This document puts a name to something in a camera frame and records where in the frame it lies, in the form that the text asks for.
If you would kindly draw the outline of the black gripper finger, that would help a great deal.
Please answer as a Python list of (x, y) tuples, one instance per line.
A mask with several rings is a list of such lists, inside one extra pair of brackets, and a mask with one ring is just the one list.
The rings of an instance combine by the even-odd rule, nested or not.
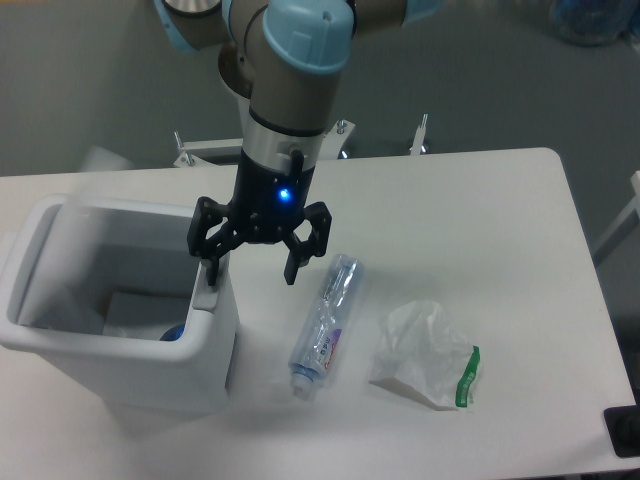
[[(302, 241), (295, 230), (305, 221), (311, 225), (308, 238)], [(326, 254), (332, 216), (327, 205), (315, 202), (297, 212), (292, 220), (283, 228), (282, 240), (289, 249), (284, 278), (288, 285), (295, 283), (298, 271), (308, 264), (312, 257), (323, 257)]]
[(200, 258), (206, 268), (209, 286), (217, 283), (220, 261), (247, 239), (248, 221), (232, 208), (209, 197), (200, 197), (194, 209), (187, 245), (189, 253)]

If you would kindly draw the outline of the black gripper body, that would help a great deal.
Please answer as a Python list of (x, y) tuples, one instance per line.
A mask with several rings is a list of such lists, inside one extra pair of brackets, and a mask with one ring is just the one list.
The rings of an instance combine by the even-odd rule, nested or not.
[(303, 168), (303, 152), (296, 145), (288, 149), (284, 160), (285, 170), (275, 171), (246, 153), (241, 154), (230, 203), (241, 218), (248, 221), (248, 236), (243, 243), (283, 241), (283, 228), (306, 207), (314, 170)]

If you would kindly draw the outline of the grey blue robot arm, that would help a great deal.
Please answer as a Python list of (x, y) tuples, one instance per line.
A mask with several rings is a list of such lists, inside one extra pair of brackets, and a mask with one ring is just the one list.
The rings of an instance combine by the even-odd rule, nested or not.
[(248, 103), (232, 198), (200, 198), (187, 234), (210, 285), (242, 244), (285, 244), (288, 283), (326, 253), (331, 214), (307, 197), (352, 42), (438, 8), (436, 1), (155, 3), (176, 48), (220, 47), (220, 77)]

